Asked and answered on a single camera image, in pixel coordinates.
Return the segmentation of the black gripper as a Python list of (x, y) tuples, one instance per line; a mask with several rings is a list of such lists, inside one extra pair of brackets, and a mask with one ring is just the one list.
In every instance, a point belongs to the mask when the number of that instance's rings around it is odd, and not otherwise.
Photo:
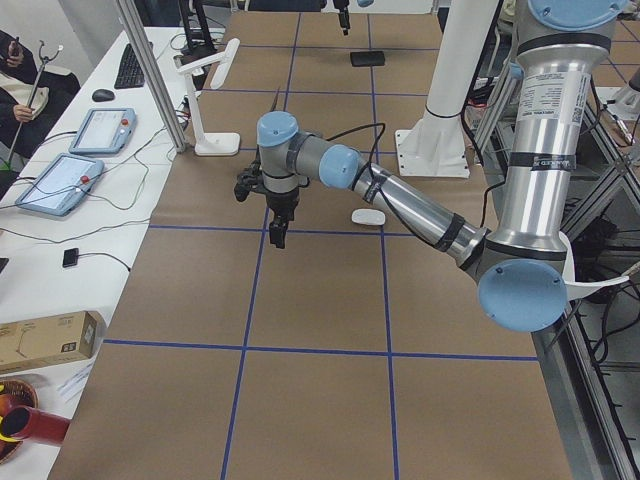
[(350, 30), (349, 0), (333, 0), (333, 6), (338, 11), (339, 25), (343, 34), (348, 35)]
[(269, 224), (269, 242), (278, 249), (285, 248), (289, 222), (295, 219), (299, 198), (298, 189), (285, 193), (268, 191), (266, 194), (267, 206), (274, 214)]

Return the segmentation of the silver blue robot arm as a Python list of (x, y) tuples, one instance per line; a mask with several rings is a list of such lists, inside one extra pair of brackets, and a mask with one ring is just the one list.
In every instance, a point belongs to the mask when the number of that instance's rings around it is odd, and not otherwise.
[(479, 228), (407, 183), (410, 176), (467, 177), (461, 121), (472, 79), (497, 9), (494, 1), (451, 5), (424, 116), (397, 132), (400, 172), (393, 175), (353, 148), (302, 130), (285, 111), (257, 123), (264, 195), (274, 218), (270, 240), (282, 246), (302, 179), (349, 189), (395, 215), (419, 239), (450, 255), (474, 279), (479, 303), (497, 324), (542, 330), (566, 305), (599, 289), (575, 278), (560, 223), (591, 74), (609, 54), (621, 1), (521, 1), (515, 61), (506, 77), (521, 82), (504, 204), (494, 230)]
[[(333, 7), (338, 12), (338, 19), (342, 33), (347, 36), (351, 28), (350, 16), (349, 16), (349, 0), (333, 0)], [(357, 0), (357, 5), (362, 8), (366, 8), (374, 3), (373, 0)]]

